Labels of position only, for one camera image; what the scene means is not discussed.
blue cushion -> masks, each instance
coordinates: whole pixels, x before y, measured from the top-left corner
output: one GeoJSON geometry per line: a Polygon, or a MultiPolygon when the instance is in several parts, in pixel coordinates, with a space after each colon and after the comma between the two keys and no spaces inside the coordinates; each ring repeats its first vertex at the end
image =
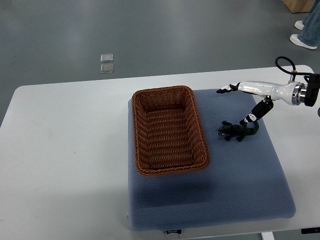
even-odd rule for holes
{"type": "Polygon", "coordinates": [[[243,92],[218,94],[216,89],[195,90],[194,95],[210,164],[198,172],[165,176],[146,177],[136,171],[129,101],[131,229],[171,230],[292,218],[295,203],[263,120],[259,120],[259,131],[242,142],[217,136],[223,120],[239,124],[250,113],[256,105],[253,97],[243,92]]]}

green plush alligator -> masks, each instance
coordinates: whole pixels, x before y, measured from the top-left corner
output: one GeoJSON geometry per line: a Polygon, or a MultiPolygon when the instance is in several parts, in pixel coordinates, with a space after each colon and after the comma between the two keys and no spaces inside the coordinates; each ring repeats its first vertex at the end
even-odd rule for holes
{"type": "Polygon", "coordinates": [[[253,122],[254,127],[247,127],[247,125],[236,125],[227,121],[222,122],[222,127],[218,129],[218,136],[224,134],[229,134],[225,137],[226,141],[230,141],[231,138],[238,136],[236,139],[241,142],[246,136],[254,135],[259,129],[259,124],[257,121],[253,122]]]}

white robotic arm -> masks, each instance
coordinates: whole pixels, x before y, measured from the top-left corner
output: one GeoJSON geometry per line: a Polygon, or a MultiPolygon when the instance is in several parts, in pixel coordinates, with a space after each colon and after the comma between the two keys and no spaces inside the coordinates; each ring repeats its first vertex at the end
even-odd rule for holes
{"type": "Polygon", "coordinates": [[[259,95],[264,98],[251,111],[251,113],[240,121],[241,125],[255,122],[266,115],[274,106],[273,101],[283,100],[289,105],[299,105],[304,103],[306,106],[312,107],[318,97],[320,89],[320,75],[314,73],[296,72],[294,63],[286,57],[280,56],[275,60],[276,66],[285,73],[291,74],[288,84],[277,84],[263,81],[243,81],[236,84],[229,84],[216,91],[219,94],[229,93],[233,91],[242,91],[248,94],[259,95]],[[289,72],[279,66],[278,60],[285,59],[289,61],[293,67],[293,71],[289,72]],[[304,79],[307,85],[296,82],[296,75],[305,75],[304,79]]]}
{"type": "Polygon", "coordinates": [[[218,90],[218,93],[242,91],[248,94],[259,95],[263,98],[270,97],[272,101],[283,100],[289,105],[299,105],[303,102],[303,95],[299,93],[305,89],[301,82],[290,82],[285,85],[265,81],[242,81],[238,84],[229,84],[218,90]]]}

white sneaker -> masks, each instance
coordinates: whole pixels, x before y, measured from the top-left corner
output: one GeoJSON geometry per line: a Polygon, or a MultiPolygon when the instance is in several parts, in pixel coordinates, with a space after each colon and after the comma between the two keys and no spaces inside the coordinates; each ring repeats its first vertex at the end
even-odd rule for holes
{"type": "Polygon", "coordinates": [[[302,21],[296,21],[294,26],[299,29],[299,30],[302,30],[304,28],[304,23],[302,21]]]}
{"type": "Polygon", "coordinates": [[[298,39],[298,34],[292,34],[292,35],[290,36],[290,41],[291,41],[293,44],[295,44],[295,45],[297,45],[297,46],[300,46],[300,47],[303,47],[303,48],[306,48],[306,49],[314,50],[314,49],[317,48],[316,46],[309,46],[309,45],[303,43],[302,41],[300,41],[300,40],[298,39]]]}

brown woven basket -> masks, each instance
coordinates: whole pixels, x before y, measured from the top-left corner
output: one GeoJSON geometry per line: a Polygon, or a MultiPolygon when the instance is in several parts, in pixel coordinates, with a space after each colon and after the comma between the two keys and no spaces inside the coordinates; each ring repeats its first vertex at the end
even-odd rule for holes
{"type": "Polygon", "coordinates": [[[210,162],[196,99],[187,86],[132,96],[135,167],[143,176],[195,172],[210,162]]]}

